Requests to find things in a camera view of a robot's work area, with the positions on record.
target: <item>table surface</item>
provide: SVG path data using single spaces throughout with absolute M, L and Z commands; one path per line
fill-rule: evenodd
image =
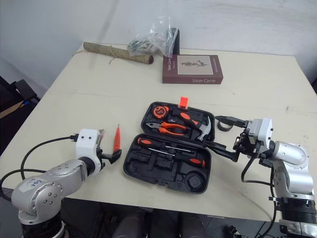
M 212 154 L 208 188 L 200 195 L 186 194 L 126 175 L 123 162 L 133 138 L 142 133 L 141 120 L 154 101 L 178 103 L 214 115 L 241 119 L 273 119 L 273 140 L 300 143 L 311 155 L 310 171 L 317 182 L 317 97 L 292 56 L 181 50 L 182 54 L 218 55 L 224 79 L 221 85 L 162 84 L 162 57 L 153 64 L 80 52 L 73 56 L 40 103 L 27 118 L 0 158 L 0 176 L 18 169 L 36 144 L 79 132 L 106 130 L 101 147 L 111 153 L 117 124 L 121 128 L 122 156 L 70 197 L 124 205 L 153 207 L 214 216 L 270 220 L 273 214 L 269 187 L 242 183 L 248 159 L 237 163 Z M 240 128 L 216 129 L 215 141 L 232 148 Z M 75 156 L 71 141 L 50 143 L 35 150 L 25 168 L 47 170 Z M 269 180 L 270 169 L 254 163 L 246 177 Z M 14 188 L 19 174 L 4 186 Z

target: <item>black tool case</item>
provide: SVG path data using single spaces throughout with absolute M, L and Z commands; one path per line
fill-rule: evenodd
M 157 118 L 154 115 L 154 109 L 158 107 L 168 108 L 168 112 L 164 118 Z M 208 117 L 211 121 L 210 132 L 203 137 L 202 141 L 198 141 L 197 137 L 201 132 L 191 127 L 191 124 L 184 122 L 179 116 L 179 112 L 184 112 L 199 123 L 207 125 Z M 184 133 L 184 135 L 171 135 L 168 133 L 160 133 L 157 128 L 147 126 L 147 123 L 174 123 L 186 126 L 186 130 L 180 128 L 168 128 L 173 133 Z M 205 192 L 208 186 L 209 174 L 211 171 L 211 154 L 205 148 L 205 142 L 213 142 L 214 140 L 214 116 L 209 112 L 199 109 L 179 108 L 176 104 L 154 102 L 150 104 L 143 120 L 141 128 L 144 134 L 137 135 L 127 153 L 123 169 L 126 174 L 137 179 L 158 183 L 159 185 L 167 185 L 168 188 L 200 194 Z M 157 150 L 174 154 L 175 156 L 159 153 L 140 146 L 140 140 L 155 140 L 161 142 L 162 145 Z M 180 149 L 190 150 L 191 152 L 181 151 L 173 148 L 166 148 L 165 145 Z M 194 159 L 204 162 L 195 165 L 185 162 L 188 159 Z

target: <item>clear plastic bag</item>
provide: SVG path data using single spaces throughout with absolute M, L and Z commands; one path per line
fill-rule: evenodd
M 170 0 L 161 0 L 161 7 L 153 12 L 154 19 L 151 26 L 138 33 L 127 49 L 130 55 L 154 54 L 160 50 L 166 57 L 172 57 L 176 39 L 177 24 L 175 17 L 171 16 Z

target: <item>book cover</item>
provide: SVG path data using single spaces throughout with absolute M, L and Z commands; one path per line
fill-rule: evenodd
M 163 83 L 221 84 L 218 56 L 173 55 L 163 59 Z

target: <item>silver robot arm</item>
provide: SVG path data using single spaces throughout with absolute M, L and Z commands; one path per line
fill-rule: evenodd
M 220 123 L 244 128 L 236 138 L 233 149 L 228 152 L 225 146 L 217 143 L 209 145 L 216 153 L 236 162 L 239 154 L 249 158 L 259 158 L 259 163 L 274 168 L 273 184 L 275 187 L 277 210 L 281 212 L 280 230 L 289 237 L 317 238 L 316 208 L 313 179 L 309 173 L 309 155 L 299 144 L 272 141 L 272 120 L 240 120 L 233 117 L 216 117 Z
M 309 155 L 299 144 L 275 142 L 273 162 L 281 232 L 291 237 L 317 237 L 313 179 Z
M 44 174 L 29 177 L 14 189 L 11 200 L 19 209 L 25 237 L 59 238 L 65 235 L 64 223 L 59 217 L 62 199 L 76 192 L 88 176 L 96 175 L 105 166 L 104 159 L 113 158 L 102 154 L 103 133 L 104 130 L 82 129 L 76 141 L 75 159 Z M 50 227 L 50 233 L 43 231 L 48 230 L 47 227 Z

